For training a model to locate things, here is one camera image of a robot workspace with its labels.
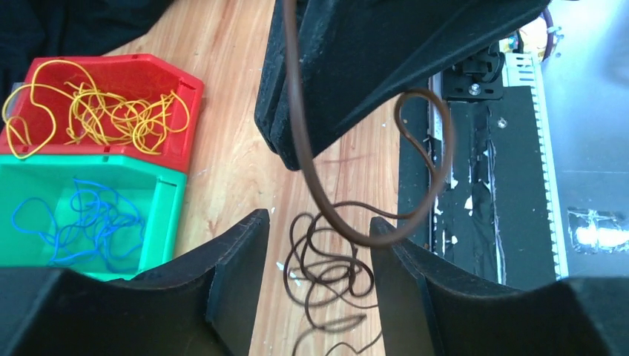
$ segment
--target wooden surface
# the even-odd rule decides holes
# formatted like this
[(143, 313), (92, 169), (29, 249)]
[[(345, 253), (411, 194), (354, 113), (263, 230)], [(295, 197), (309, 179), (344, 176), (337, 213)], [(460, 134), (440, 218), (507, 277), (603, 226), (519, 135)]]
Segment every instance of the wooden surface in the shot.
[[(289, 250), (289, 224), (301, 211), (316, 212), (301, 173), (288, 171), (267, 147), (254, 124), (254, 108), (274, 0), (178, 0), (140, 39), (112, 52), (152, 53), (201, 78), (205, 103), (194, 143), (177, 253), (212, 239), (256, 208), (271, 213), (257, 319), (250, 355), (290, 355), (298, 335), (309, 327), (303, 310), (283, 289), (277, 262)], [(317, 167), (332, 201), (360, 200), (397, 211), (399, 133), (386, 103), (321, 154)], [(369, 230), (372, 215), (357, 208), (341, 211), (359, 231)], [(348, 251), (338, 237), (327, 237), (328, 251)], [(361, 255), (370, 263), (369, 252)], [(306, 287), (293, 286), (303, 296)], [(326, 292), (317, 290), (317, 299)], [(359, 300), (373, 304), (375, 293)], [(316, 320), (358, 310), (343, 302), (314, 314)], [(359, 349), (380, 331), (377, 309), (356, 330), (311, 334), (297, 355), (325, 355), (346, 341)], [(353, 355), (339, 348), (331, 355)], [(382, 340), (362, 355), (384, 355)]]

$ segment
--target red plastic bin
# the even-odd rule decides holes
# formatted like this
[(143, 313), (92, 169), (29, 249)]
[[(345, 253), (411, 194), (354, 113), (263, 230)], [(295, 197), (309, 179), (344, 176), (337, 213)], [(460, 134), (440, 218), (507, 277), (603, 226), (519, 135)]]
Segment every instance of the red plastic bin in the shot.
[[(52, 141), (44, 146), (37, 154), (110, 154), (124, 155), (141, 159), (143, 161), (160, 165), (162, 167), (174, 169), (185, 174), (190, 167), (192, 143), (194, 132), (197, 127), (197, 120), (201, 107), (203, 94), (203, 82), (200, 79), (180, 70), (173, 65), (158, 59), (150, 54), (134, 54), (124, 56), (103, 56), (103, 57), (56, 57), (37, 58), (33, 61), (26, 77), (26, 83), (30, 83), (37, 67), (51, 59), (65, 59), (75, 62), (93, 77), (98, 88), (104, 92), (116, 93), (124, 96), (128, 100), (146, 99), (149, 102), (159, 101), (160, 95), (169, 94), (172, 90), (181, 97), (190, 111), (190, 123), (188, 129), (179, 133), (169, 133), (166, 140), (159, 147), (160, 155), (144, 154), (130, 145), (99, 145), (85, 137), (79, 144), (65, 145), (69, 141), (66, 134), (68, 127), (67, 113), (70, 107), (70, 99), (59, 93), (45, 88), (37, 88), (35, 100), (48, 106), (54, 113), (57, 121), (56, 134)], [(66, 93), (72, 93), (72, 88), (64, 85), (64, 82), (71, 82), (79, 85), (87, 82), (88, 78), (80, 69), (72, 65), (54, 63), (47, 65), (39, 71), (37, 82), (52, 85), (60, 88)], [(26, 154), (36, 148), (52, 131), (50, 117), (41, 108), (37, 108), (30, 103), (30, 89), (25, 89), (16, 100), (14, 110), (10, 115), (20, 116), (27, 122), (28, 131), (32, 146), (17, 145), (19, 140), (11, 136), (16, 151)], [(168, 109), (169, 126), (181, 128), (185, 123), (185, 109), (177, 100)], [(76, 124), (75, 132), (80, 132), (80, 122), (73, 120)], [(18, 132), (24, 132), (23, 124), (16, 120), (13, 126)], [(110, 123), (103, 122), (106, 134), (113, 134), (115, 129)], [(0, 135), (0, 154), (11, 154), (7, 141), (8, 130), (4, 129)], [(147, 137), (147, 145), (152, 145), (157, 141), (156, 137)]]

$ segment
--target black cloth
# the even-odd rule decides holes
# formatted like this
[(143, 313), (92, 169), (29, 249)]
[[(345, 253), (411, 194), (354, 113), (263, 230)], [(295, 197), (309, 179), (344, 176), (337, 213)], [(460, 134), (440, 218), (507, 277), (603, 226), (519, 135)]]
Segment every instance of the black cloth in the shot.
[(107, 53), (147, 33), (172, 2), (0, 0), (0, 101), (34, 58)]
[[(531, 22), (548, 2), (298, 1), (303, 99), (314, 155), (386, 100)], [(269, 148), (297, 170), (285, 46), (276, 0), (254, 118)]]

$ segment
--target tangled wire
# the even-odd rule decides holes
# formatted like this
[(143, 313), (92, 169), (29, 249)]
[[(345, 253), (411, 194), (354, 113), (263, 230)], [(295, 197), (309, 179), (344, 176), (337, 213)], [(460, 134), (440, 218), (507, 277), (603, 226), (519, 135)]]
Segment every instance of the tangled wire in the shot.
[[(310, 213), (301, 213), (297, 215), (290, 227), (291, 251), (286, 257), (285, 268), (283, 271), (283, 282), (288, 296), (298, 305), (302, 306), (306, 314), (306, 319), (310, 323), (310, 330), (302, 333), (295, 342), (292, 354), (297, 354), (297, 348), (302, 340), (312, 332), (321, 331), (325, 333), (341, 333), (347, 332), (359, 324), (361, 324), (367, 315), (366, 309), (376, 308), (377, 305), (359, 306), (352, 303), (347, 298), (347, 294), (354, 298), (367, 297), (374, 289), (374, 274), (368, 265), (358, 259), (357, 245), (367, 248), (388, 248), (391, 245), (407, 238), (417, 227), (426, 219), (429, 210), (432, 207), (436, 197), (444, 187), (447, 175), (452, 167), (452, 159), (454, 154), (455, 133), (450, 119), (448, 107), (430, 90), (418, 88), (408, 90), (402, 93), (395, 103), (395, 124), (400, 134), (408, 140), (411, 145), (424, 158), (426, 166), (430, 172), (431, 184), (424, 199), (419, 203), (418, 207), (409, 214), (392, 214), (382, 211), (374, 206), (363, 202), (345, 201), (332, 203), (328, 199), (323, 190), (323, 186), (317, 175), (315, 165), (313, 163), (313, 154), (310, 148), (310, 139), (306, 126), (306, 114), (303, 104), (303, 88), (301, 84), (301, 72), (299, 62), (299, 50), (297, 45), (297, 19), (296, 5), (297, 0), (283, 0), (283, 20), (284, 31), (286, 37), (286, 80), (288, 83), (289, 109), (293, 142), (297, 153), (297, 160), (303, 172), (304, 179), (308, 185), (310, 193), (320, 210), (320, 213), (312, 215)], [(438, 110), (443, 125), (445, 152), (442, 166), (437, 169), (424, 147), (413, 137), (404, 127), (401, 119), (401, 109), (406, 100), (412, 97), (422, 97), (432, 103)], [(378, 236), (367, 236), (349, 226), (336, 211), (337, 208), (344, 206), (355, 206), (364, 208), (383, 217), (396, 220), (407, 220), (407, 223), (400, 226), (397, 230)], [(317, 227), (317, 223), (325, 218), (330, 226)], [(309, 219), (309, 226), (306, 233), (295, 238), (295, 226), (302, 219)], [(331, 231), (339, 234), (350, 245), (350, 254), (333, 254), (321, 251), (314, 244), (314, 238), (317, 233)], [(318, 257), (317, 262), (307, 263), (306, 255), (314, 254)], [(298, 267), (289, 268), (292, 260), (297, 262)], [(359, 274), (366, 274), (369, 278), (369, 284), (365, 290), (359, 291), (356, 288), (356, 281)], [(304, 280), (309, 283), (308, 291), (303, 300), (299, 299), (290, 289), (290, 280)], [(334, 285), (345, 283), (346, 287), (338, 291)], [(315, 287), (321, 286), (333, 293), (333, 296), (326, 300), (312, 301), (312, 294)], [(325, 323), (318, 323), (312, 318), (312, 310), (323, 308), (338, 300), (342, 300), (363, 312), (340, 317)], [(341, 346), (350, 348), (355, 354), (360, 354), (373, 346), (382, 337), (382, 332), (368, 345), (362, 349), (355, 349), (348, 343), (337, 343), (327, 353), (330, 353)]]

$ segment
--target plastic bin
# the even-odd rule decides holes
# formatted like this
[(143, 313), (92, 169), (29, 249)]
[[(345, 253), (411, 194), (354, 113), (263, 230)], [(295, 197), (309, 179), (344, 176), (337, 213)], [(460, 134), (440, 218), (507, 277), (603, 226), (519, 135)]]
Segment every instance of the plastic bin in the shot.
[[(104, 92), (116, 93), (128, 100), (147, 99), (150, 102), (159, 101), (160, 95), (169, 94), (172, 90), (179, 95), (190, 110), (191, 121), (188, 129), (180, 133), (169, 133), (168, 138), (160, 146), (162, 154), (147, 155), (138, 151), (133, 145), (98, 145), (89, 138), (84, 138), (80, 144), (64, 145), (69, 141), (66, 134), (68, 127), (69, 98), (61, 96), (52, 90), (45, 88), (36, 89), (36, 101), (48, 106), (57, 118), (56, 135), (39, 154), (121, 154), (176, 171), (188, 173), (194, 132), (197, 126), (199, 110), (201, 106), (203, 83), (177, 69), (176, 67), (148, 54), (134, 54), (124, 56), (104, 57), (56, 57), (37, 58), (33, 61), (28, 71), (25, 82), (30, 83), (37, 67), (51, 59), (66, 59), (80, 64), (94, 78), (98, 87)], [(86, 82), (87, 78), (80, 69), (66, 64), (50, 64), (42, 68), (37, 77), (37, 82), (61, 88), (66, 93), (72, 93), (72, 88), (64, 85), (71, 82), (78, 85)], [(172, 113), (168, 119), (173, 128), (181, 128), (185, 122), (185, 111), (176, 100), (168, 109)], [(30, 152), (41, 144), (52, 131), (52, 122), (49, 116), (41, 108), (30, 103), (29, 90), (23, 90), (16, 100), (12, 115), (23, 117), (28, 125), (28, 130), (33, 146), (15, 145), (16, 151), (22, 154)], [(14, 126), (23, 132), (21, 122), (15, 121)], [(75, 132), (81, 132), (80, 123), (75, 120)], [(111, 124), (104, 124), (106, 134), (119, 135)], [(0, 135), (0, 154), (11, 154), (7, 141), (7, 130)], [(156, 137), (147, 139), (147, 144), (156, 142)], [(19, 143), (12, 136), (13, 143)]]
[[(126, 156), (35, 155), (18, 160), (1, 155), (0, 182), (4, 187), (0, 203), (0, 266), (47, 266), (53, 247), (37, 234), (17, 231), (11, 218), (20, 203), (38, 197), (50, 206), (59, 225), (76, 221), (76, 213), (70, 210), (70, 197), (76, 192), (75, 178), (118, 191), (137, 207), (146, 226), (141, 249), (123, 261), (125, 268), (136, 268), (133, 271), (111, 273), (101, 258), (77, 263), (72, 269), (99, 280), (129, 279), (172, 259), (187, 180), (184, 173)], [(54, 231), (43, 204), (23, 207), (16, 215), (16, 224), (30, 230)], [(76, 241), (89, 243), (86, 239)], [(124, 237), (112, 239), (112, 249), (117, 254), (136, 244), (137, 240), (125, 242)]]

